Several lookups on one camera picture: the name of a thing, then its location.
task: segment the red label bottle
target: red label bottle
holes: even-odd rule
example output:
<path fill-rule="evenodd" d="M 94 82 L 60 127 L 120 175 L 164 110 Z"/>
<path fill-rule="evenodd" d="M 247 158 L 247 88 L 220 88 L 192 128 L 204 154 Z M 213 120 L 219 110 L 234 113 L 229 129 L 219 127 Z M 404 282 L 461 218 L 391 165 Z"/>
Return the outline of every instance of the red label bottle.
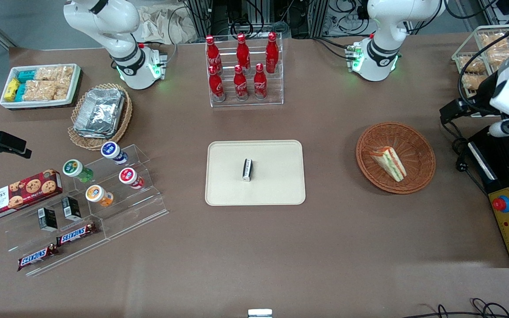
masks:
<path fill-rule="evenodd" d="M 237 61 L 243 68 L 243 73 L 249 74 L 251 70 L 251 53 L 249 52 L 249 47 L 246 44 L 245 35 L 239 34 L 237 36 L 237 41 L 239 42 L 239 46 L 237 46 Z"/>
<path fill-rule="evenodd" d="M 206 36 L 205 42 L 208 44 L 208 50 L 206 52 L 208 56 L 209 66 L 215 66 L 217 70 L 217 74 L 221 75 L 223 73 L 223 65 L 221 64 L 221 55 L 219 53 L 219 49 L 217 48 L 213 36 Z"/>
<path fill-rule="evenodd" d="M 247 78 L 243 74 L 243 67 L 235 65 L 235 93 L 237 99 L 240 101 L 246 101 L 249 98 L 249 92 L 247 91 Z"/>
<path fill-rule="evenodd" d="M 266 71 L 273 74 L 278 63 L 278 45 L 276 44 L 276 33 L 268 33 L 268 44 L 266 45 Z"/>
<path fill-rule="evenodd" d="M 212 90 L 212 100 L 214 102 L 222 102 L 225 100 L 225 92 L 223 91 L 223 83 L 217 74 L 215 66 L 210 66 L 209 70 L 209 88 Z"/>
<path fill-rule="evenodd" d="M 262 63 L 256 64 L 254 83 L 254 96 L 260 100 L 265 99 L 267 95 L 266 75 L 264 74 L 264 67 L 262 66 Z"/>

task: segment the wicker basket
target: wicker basket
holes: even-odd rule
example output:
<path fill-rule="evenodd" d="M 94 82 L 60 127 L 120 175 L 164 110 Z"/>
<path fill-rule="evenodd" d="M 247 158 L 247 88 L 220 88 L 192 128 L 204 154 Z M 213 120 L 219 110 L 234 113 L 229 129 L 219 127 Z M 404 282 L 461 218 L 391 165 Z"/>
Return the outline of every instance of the wicker basket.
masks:
<path fill-rule="evenodd" d="M 408 175 L 394 180 L 374 159 L 370 151 L 391 146 L 396 150 Z M 410 126 L 387 121 L 370 126 L 357 142 L 357 162 L 365 177 L 390 193 L 408 194 L 423 189 L 435 174 L 435 155 L 428 141 Z"/>
<path fill-rule="evenodd" d="M 123 93 L 125 93 L 125 104 L 123 105 L 123 113 L 121 114 L 121 118 L 119 119 L 119 127 L 117 128 L 117 133 L 115 133 L 115 136 L 113 136 L 111 139 L 100 139 L 100 138 L 85 138 L 81 137 L 76 133 L 74 130 L 74 127 L 68 128 L 68 135 L 70 136 L 70 140 L 72 140 L 73 143 L 76 145 L 91 150 L 91 151 L 99 151 L 101 150 L 101 146 L 106 143 L 107 141 L 115 141 L 118 142 L 123 134 L 125 134 L 125 131 L 127 130 L 127 126 L 129 125 L 129 121 L 131 120 L 131 114 L 133 113 L 133 103 L 131 102 L 131 98 L 129 97 L 129 94 L 127 91 L 117 85 L 117 84 L 100 84 L 97 85 L 94 88 L 102 88 L 102 89 L 119 89 Z M 76 107 L 74 108 L 72 112 L 72 123 L 76 122 L 76 118 L 80 112 L 80 107 L 84 103 L 85 96 L 87 95 L 87 92 L 80 98 L 80 100 L 77 102 Z"/>

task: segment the table surface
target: table surface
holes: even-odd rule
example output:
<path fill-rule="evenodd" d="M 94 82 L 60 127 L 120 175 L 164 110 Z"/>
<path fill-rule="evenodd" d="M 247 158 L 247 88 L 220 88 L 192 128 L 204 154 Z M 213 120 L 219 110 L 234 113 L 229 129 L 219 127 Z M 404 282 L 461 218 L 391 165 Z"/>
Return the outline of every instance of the table surface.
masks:
<path fill-rule="evenodd" d="M 288 40 L 285 103 L 255 110 L 212 109 L 204 46 L 180 46 L 166 80 L 129 90 L 133 118 L 120 142 L 151 158 L 170 213 L 35 278 L 15 272 L 0 231 L 0 317 L 234 318 L 249 308 L 272 308 L 279 318 L 401 317 L 439 303 L 472 310 L 471 297 L 509 309 L 509 261 L 492 211 L 455 170 L 438 119 L 457 97 L 450 56 L 466 36 L 410 36 L 398 67 L 379 83 L 348 74 L 320 44 Z M 103 49 L 11 49 L 12 66 L 49 63 L 80 65 L 81 92 L 122 84 Z M 0 106 L 0 130 L 33 151 L 30 160 L 0 154 L 0 186 L 72 157 L 99 158 L 69 140 L 71 111 Z M 385 193 L 359 171 L 356 141 L 380 121 L 411 125 L 431 143 L 437 171 L 422 191 Z M 465 135 L 487 125 L 457 123 Z M 206 204 L 211 142 L 278 139 L 303 145 L 303 204 Z"/>

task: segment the small bottle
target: small bottle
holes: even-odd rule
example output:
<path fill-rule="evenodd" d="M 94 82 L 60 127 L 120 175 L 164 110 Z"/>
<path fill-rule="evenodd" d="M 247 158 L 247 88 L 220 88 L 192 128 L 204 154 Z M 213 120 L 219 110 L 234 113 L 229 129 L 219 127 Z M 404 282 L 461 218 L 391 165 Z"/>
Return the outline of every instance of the small bottle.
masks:
<path fill-rule="evenodd" d="M 240 101 L 246 101 L 249 98 L 249 92 L 247 91 L 247 78 L 243 74 L 243 69 L 240 65 L 235 65 L 235 93 L 237 99 Z"/>
<path fill-rule="evenodd" d="M 99 203 L 102 207 L 108 207 L 113 203 L 113 194 L 105 191 L 100 185 L 92 185 L 87 188 L 85 198 L 90 202 Z"/>
<path fill-rule="evenodd" d="M 212 99 L 214 102 L 222 102 L 225 100 L 225 92 L 223 91 L 223 83 L 217 74 L 215 66 L 210 66 L 209 70 L 209 88 L 212 90 Z"/>
<path fill-rule="evenodd" d="M 107 159 L 113 160 L 116 165 L 122 165 L 129 160 L 129 156 L 115 141 L 108 141 L 101 146 L 101 155 Z"/>
<path fill-rule="evenodd" d="M 93 178 L 93 171 L 84 167 L 79 160 L 70 159 L 66 161 L 62 167 L 62 172 L 68 177 L 76 178 L 82 183 L 91 181 Z"/>
<path fill-rule="evenodd" d="M 239 46 L 237 46 L 237 62 L 243 68 L 243 74 L 249 74 L 251 72 L 251 53 L 245 43 L 245 35 L 239 34 L 237 41 L 239 42 Z"/>
<path fill-rule="evenodd" d="M 276 44 L 276 33 L 268 33 L 268 44 L 266 45 L 266 72 L 274 74 L 278 63 L 278 45 Z"/>
<path fill-rule="evenodd" d="M 137 171 L 133 168 L 125 168 L 119 173 L 119 181 L 125 185 L 129 185 L 133 189 L 141 189 L 145 185 L 143 177 L 137 175 Z"/>
<path fill-rule="evenodd" d="M 217 74 L 223 74 L 223 65 L 221 64 L 221 55 L 219 53 L 219 49 L 216 46 L 216 43 L 213 39 L 213 36 L 208 35 L 205 37 L 205 42 L 208 44 L 208 49 L 206 50 L 206 54 L 208 56 L 209 66 L 216 67 Z"/>
<path fill-rule="evenodd" d="M 262 63 L 256 64 L 256 74 L 254 75 L 254 96 L 256 99 L 263 100 L 266 98 L 266 75 Z"/>

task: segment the sandwich slice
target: sandwich slice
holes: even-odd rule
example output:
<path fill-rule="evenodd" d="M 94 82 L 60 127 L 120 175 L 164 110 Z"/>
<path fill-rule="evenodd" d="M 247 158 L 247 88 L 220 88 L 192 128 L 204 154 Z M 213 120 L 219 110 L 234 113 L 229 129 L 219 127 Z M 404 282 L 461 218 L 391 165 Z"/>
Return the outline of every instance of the sandwich slice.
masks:
<path fill-rule="evenodd" d="M 394 180 L 400 182 L 408 173 L 402 161 L 396 155 L 396 151 L 392 147 L 382 147 L 376 151 L 370 152 L 370 157 L 376 161 Z"/>

